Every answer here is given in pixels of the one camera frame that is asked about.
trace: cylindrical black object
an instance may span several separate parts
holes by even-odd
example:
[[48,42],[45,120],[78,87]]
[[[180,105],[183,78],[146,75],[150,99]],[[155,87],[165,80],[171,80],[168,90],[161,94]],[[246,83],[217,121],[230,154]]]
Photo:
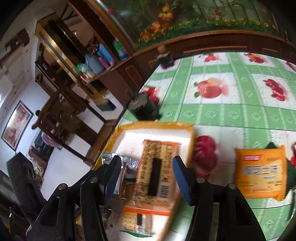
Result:
[[130,101],[128,109],[139,121],[154,121],[160,118],[157,107],[149,99],[147,93],[141,93],[134,97]]

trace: cracker package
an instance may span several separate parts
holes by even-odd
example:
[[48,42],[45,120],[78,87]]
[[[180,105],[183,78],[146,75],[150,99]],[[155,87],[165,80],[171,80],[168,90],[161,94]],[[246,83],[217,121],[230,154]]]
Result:
[[145,209],[144,213],[161,215],[158,211],[171,211],[176,198],[172,161],[179,146],[174,142],[144,140],[133,195],[135,207]]
[[236,185],[245,198],[274,198],[286,193],[285,146],[275,149],[237,150]]
[[121,231],[136,237],[150,237],[152,234],[152,216],[124,212],[122,214]]

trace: chair backrest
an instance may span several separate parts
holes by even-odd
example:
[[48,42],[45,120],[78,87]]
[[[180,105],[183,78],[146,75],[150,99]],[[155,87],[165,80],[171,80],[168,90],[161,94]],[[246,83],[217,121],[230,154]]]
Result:
[[33,225],[46,203],[33,165],[19,152],[7,162],[7,169],[20,208]]

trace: wooden chair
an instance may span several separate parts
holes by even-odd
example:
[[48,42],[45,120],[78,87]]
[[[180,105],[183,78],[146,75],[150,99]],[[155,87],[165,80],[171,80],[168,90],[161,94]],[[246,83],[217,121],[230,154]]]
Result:
[[[92,166],[95,157],[102,152],[108,138],[112,134],[112,131],[115,129],[117,119],[106,120],[87,103],[85,103],[84,101],[80,101],[79,105],[88,108],[104,123],[99,133],[96,133],[87,124],[80,120],[75,115],[75,113],[69,109],[68,106],[63,105],[60,102],[60,96],[62,93],[65,92],[66,88],[67,85],[65,83],[63,86],[60,86],[60,88],[55,93],[51,95],[50,99],[40,111],[36,123],[32,125],[32,129],[39,127],[56,143],[60,144],[69,152],[73,153],[75,156],[81,158],[89,166]],[[80,138],[90,144],[91,148],[86,156],[81,155],[80,153],[69,147],[61,138],[54,135],[51,132],[51,129],[45,126],[48,116],[56,120],[56,122],[58,123],[57,125],[52,127],[54,129],[54,133],[58,132],[60,128],[63,128],[72,132],[73,134],[78,135]]]

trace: painting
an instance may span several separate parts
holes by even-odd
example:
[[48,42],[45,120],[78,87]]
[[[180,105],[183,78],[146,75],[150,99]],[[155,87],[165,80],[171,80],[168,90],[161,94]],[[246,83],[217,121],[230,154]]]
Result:
[[9,118],[1,138],[14,151],[16,150],[22,134],[32,115],[33,113],[24,105],[24,103],[19,101],[11,117]]

